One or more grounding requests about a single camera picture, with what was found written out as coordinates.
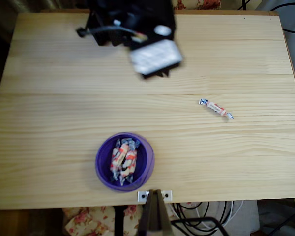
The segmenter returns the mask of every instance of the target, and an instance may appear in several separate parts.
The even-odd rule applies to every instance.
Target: white label
[[[130,56],[134,70],[143,75],[182,61],[175,42],[168,39],[136,49]]]

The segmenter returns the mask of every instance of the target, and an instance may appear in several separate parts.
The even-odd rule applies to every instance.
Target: black cable
[[[174,204],[172,204],[173,205],[173,208],[174,208],[174,211],[175,211],[175,213],[178,215],[178,217],[180,218],[180,219],[182,219],[182,220],[186,220],[185,222],[182,222],[182,224],[184,225],[184,227],[186,228],[186,230],[189,232],[189,233],[191,233],[192,235],[194,235],[194,236],[210,236],[210,235],[212,235],[212,234],[214,234],[216,231],[218,231],[218,229],[216,229],[217,228],[217,226],[215,226],[215,227],[213,227],[212,229],[209,229],[209,230],[207,230],[207,229],[199,229],[199,228],[197,228],[196,226],[198,226],[199,224],[201,224],[201,222],[202,221],[200,221],[200,218],[199,218],[199,222],[196,224],[196,225],[192,225],[189,221],[188,221],[188,219],[186,218],[186,216],[185,216],[185,214],[183,213],[183,211],[182,211],[182,207],[181,207],[181,204],[176,204],[176,206],[177,206],[177,210],[176,210],[176,208],[175,208],[175,205]],[[227,205],[227,202],[225,201],[224,202],[224,209],[223,209],[223,213],[222,213],[222,216],[221,216],[221,218],[220,218],[220,224],[224,224],[226,221],[227,221],[227,219],[228,219],[228,217],[229,217],[229,215],[230,215],[230,211],[231,210],[229,210],[229,212],[228,212],[228,214],[227,214],[227,217],[225,218],[225,220],[222,222],[222,220],[223,220],[223,217],[224,217],[224,214],[225,214],[225,211],[226,211],[226,205]],[[204,213],[204,217],[207,215],[207,212],[208,212],[208,208],[209,208],[209,202],[208,202],[208,205],[207,205],[207,207],[206,207],[206,211],[205,211],[205,213]],[[198,231],[201,231],[201,232],[210,232],[209,234],[206,234],[206,235],[197,235],[197,234],[195,234],[195,233],[193,233],[187,226],[190,226],[190,227],[192,227],[193,229],[195,229],[195,230],[198,230]],[[180,227],[177,227],[180,231],[182,231],[184,234],[187,234],[186,233],[186,231],[184,231],[182,228],[180,228]]]
[[[237,11],[241,10],[244,7],[244,5],[241,5],[240,8],[237,9]]]
[[[243,8],[243,10],[246,11],[247,10],[247,7],[246,7],[245,0],[241,0],[241,2],[242,2],[242,8]]]
[[[272,230],[268,236],[272,236],[275,234],[275,232],[279,231],[284,225],[286,225],[288,222],[290,222],[295,217],[295,213],[291,215],[289,218],[287,218],[283,223],[281,223],[278,227],[276,227],[274,230]]]
[[[197,204],[195,207],[188,208],[188,207],[185,207],[185,206],[183,206],[182,204],[179,203],[179,205],[182,208],[186,209],[186,210],[194,210],[194,209],[198,208],[201,204],[202,204],[202,202],[200,202],[199,204]]]
[[[221,225],[221,223],[220,222],[218,222],[215,218],[213,218],[213,217],[201,217],[201,218],[191,218],[191,219],[180,219],[180,220],[173,220],[172,222],[171,222],[171,224],[173,225],[173,226],[175,226],[176,228],[178,228],[177,227],[177,225],[176,225],[176,223],[185,223],[185,222],[191,222],[191,221],[201,221],[201,222],[203,222],[203,221],[213,221],[214,222],[214,224],[216,224],[216,226],[219,228],[219,230],[221,231],[221,233],[224,235],[224,236],[229,236],[228,235],[228,233],[226,232],[226,230],[223,228],[223,226]]]
[[[274,11],[274,10],[280,8],[280,7],[283,7],[283,6],[293,6],[293,5],[295,5],[295,2],[291,2],[291,3],[286,3],[286,4],[278,5],[278,6],[276,6],[275,8],[273,8],[271,11]]]
[[[275,8],[273,8],[271,11],[274,11],[274,10],[280,8],[280,7],[283,7],[283,6],[294,6],[294,5],[295,5],[295,2],[278,5]],[[283,29],[283,30],[286,31],[286,32],[289,32],[289,33],[295,33],[295,31],[293,31],[293,30],[289,30],[289,29]]]
[[[289,30],[289,29],[283,29],[283,30],[286,32],[289,32],[289,33],[295,33],[295,31],[293,31],[293,30]]]
[[[207,208],[206,208],[206,212],[205,212],[205,214],[204,214],[204,217],[206,216],[206,214],[207,214],[207,211],[208,211],[208,208],[209,208],[209,202],[208,202],[208,205],[207,205]],[[223,220],[223,222],[222,222],[222,224],[225,224],[226,223],[226,221],[228,220],[228,218],[229,218],[229,216],[230,216],[230,214],[231,214],[231,210],[229,210],[229,212],[227,213],[227,215],[226,215],[226,218]],[[181,227],[179,227],[178,225],[173,225],[173,226],[175,226],[177,229],[179,229],[183,234],[185,234],[186,236],[190,236],[185,230],[183,230]],[[218,230],[214,230],[214,231],[212,231],[211,233],[209,233],[209,234],[206,234],[206,235],[197,235],[197,236],[210,236],[210,235],[212,235],[212,234],[214,234],[215,232],[217,232]]]
[[[95,33],[100,33],[100,32],[106,32],[106,31],[115,31],[115,30],[121,30],[121,31],[125,31],[131,34],[137,34],[138,32],[132,30],[132,29],[128,29],[122,26],[101,26],[98,28],[93,28],[93,29],[89,29],[88,31],[84,31],[81,32],[81,35],[88,35],[88,34],[95,34]]]

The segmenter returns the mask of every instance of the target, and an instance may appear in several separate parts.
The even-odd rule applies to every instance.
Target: wrapped candy
[[[233,115],[231,113],[227,113],[224,108],[219,107],[217,104],[210,102],[209,100],[206,99],[201,99],[199,101],[200,105],[206,105],[207,107],[211,108],[221,116],[228,117],[229,119],[234,119]]]
[[[125,180],[132,182],[133,176],[136,169],[137,161],[137,148],[140,145],[140,142],[134,142],[134,140],[129,141],[129,152],[127,153],[124,162],[122,163],[122,169],[120,172],[120,184],[123,186]]]
[[[132,174],[135,171],[137,161],[136,149],[139,145],[140,142],[135,142],[132,138],[117,140],[110,165],[110,170],[113,172],[112,181],[119,179],[121,186],[123,186],[125,180],[132,183]]]
[[[127,152],[129,151],[128,142],[122,140],[121,143],[122,144],[118,149],[118,145],[120,145],[120,140],[117,141],[116,147],[113,149],[112,162],[110,165],[110,170],[113,172],[113,179],[116,181],[118,180],[118,174],[119,170],[121,169],[121,164],[126,157]]]

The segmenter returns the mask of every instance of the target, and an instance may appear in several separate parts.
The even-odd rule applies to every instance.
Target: purple bowl
[[[134,141],[139,140],[140,145],[137,148],[138,154],[136,169],[133,173],[133,182],[125,181],[124,185],[121,186],[119,181],[111,182],[113,174],[110,171],[110,164],[116,141],[123,138],[132,138]],[[98,178],[104,185],[114,190],[129,192],[140,188],[150,178],[154,164],[155,158],[152,146],[145,138],[134,133],[117,133],[109,137],[100,147],[95,160],[95,169]]]

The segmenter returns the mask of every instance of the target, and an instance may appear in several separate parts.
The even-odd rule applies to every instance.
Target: wood grain
[[[184,56],[142,80],[123,46],[74,29],[87,14],[20,14],[0,87],[0,209],[135,204],[94,171],[117,132],[152,144],[141,188],[175,202],[295,197],[295,81],[278,16],[177,15]],[[208,98],[232,112],[228,121]]]

